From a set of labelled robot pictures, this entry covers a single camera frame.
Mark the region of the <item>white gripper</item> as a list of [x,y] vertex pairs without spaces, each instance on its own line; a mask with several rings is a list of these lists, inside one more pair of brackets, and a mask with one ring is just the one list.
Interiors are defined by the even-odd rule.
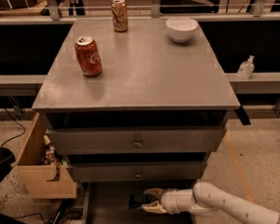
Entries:
[[167,189],[164,191],[164,189],[153,188],[146,189],[144,193],[157,200],[161,199],[161,201],[141,205],[146,212],[153,214],[189,213],[196,204],[192,189]]

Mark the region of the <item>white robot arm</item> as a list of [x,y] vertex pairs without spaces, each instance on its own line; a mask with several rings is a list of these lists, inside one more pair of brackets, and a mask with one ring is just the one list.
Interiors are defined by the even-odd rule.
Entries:
[[145,194],[156,200],[141,207],[154,214],[214,217],[223,211],[242,224],[280,224],[280,212],[231,195],[208,182],[198,182],[192,189],[147,189]]

